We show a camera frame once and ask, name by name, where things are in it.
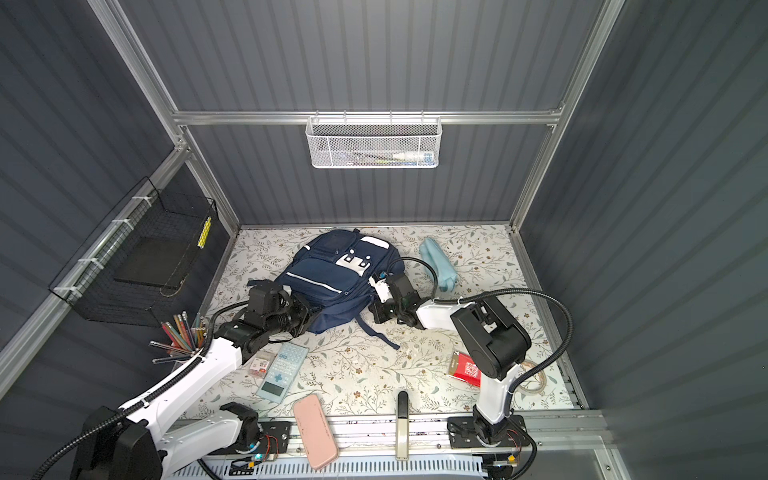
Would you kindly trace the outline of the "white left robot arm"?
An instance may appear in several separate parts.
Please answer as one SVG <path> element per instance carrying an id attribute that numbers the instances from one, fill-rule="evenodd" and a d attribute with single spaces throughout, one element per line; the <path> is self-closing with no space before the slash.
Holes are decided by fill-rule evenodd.
<path id="1" fill-rule="evenodd" d="M 273 453 L 279 444 L 263 431 L 258 413 L 237 402 L 186 426 L 175 423 L 272 336 L 305 333 L 319 312 L 281 284 L 255 282 L 247 300 L 211 315 L 202 345 L 180 367 L 119 408 L 92 413 L 81 433 L 44 460 L 33 478 L 43 478 L 69 453 L 75 455 L 73 479 L 165 479 L 220 449 L 242 456 Z"/>

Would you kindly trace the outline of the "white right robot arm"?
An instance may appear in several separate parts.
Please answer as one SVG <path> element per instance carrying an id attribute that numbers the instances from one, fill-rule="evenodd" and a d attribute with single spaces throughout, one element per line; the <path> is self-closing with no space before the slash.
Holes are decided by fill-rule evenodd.
<path id="1" fill-rule="evenodd" d="M 520 446 L 533 445 L 523 438 L 524 430 L 513 420 L 512 400 L 515 390 L 529 378 L 555 363 L 567 350 L 574 333 L 573 316 L 555 297 L 539 290 L 511 287 L 481 292 L 468 297 L 439 298 L 438 285 L 432 296 L 423 298 L 404 273 L 391 268 L 373 276 L 369 284 L 374 291 L 371 310 L 374 318 L 394 318 L 400 323 L 423 330 L 456 332 L 480 372 L 480 393 L 473 406 L 472 425 L 449 422 L 447 428 L 460 442 L 476 441 L 483 446 L 496 446 L 514 432 Z M 528 331 L 500 301 L 506 295 L 527 295 L 549 302 L 565 319 L 566 333 L 560 345 L 535 367 L 523 369 L 532 339 Z"/>

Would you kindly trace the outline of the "light blue pencil pouch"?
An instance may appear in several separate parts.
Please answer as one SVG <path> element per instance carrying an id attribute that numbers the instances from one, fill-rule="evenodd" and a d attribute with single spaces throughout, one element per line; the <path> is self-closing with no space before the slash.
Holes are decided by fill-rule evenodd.
<path id="1" fill-rule="evenodd" d="M 419 246 L 419 254 L 435 271 L 439 290 L 453 292 L 458 284 L 458 273 L 437 241 L 431 237 L 425 238 Z"/>

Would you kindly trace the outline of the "navy blue student backpack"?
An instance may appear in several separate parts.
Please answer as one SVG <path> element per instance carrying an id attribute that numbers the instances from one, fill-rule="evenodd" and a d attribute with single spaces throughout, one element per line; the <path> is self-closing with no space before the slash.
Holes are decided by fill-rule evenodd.
<path id="1" fill-rule="evenodd" d="M 309 332 L 320 334 L 355 321 L 366 334 L 398 350 L 399 345 L 362 319 L 362 312 L 378 298 L 377 281 L 404 271 L 401 255 L 390 242 L 358 229 L 335 229 L 302 246 L 276 283 L 317 311 Z"/>

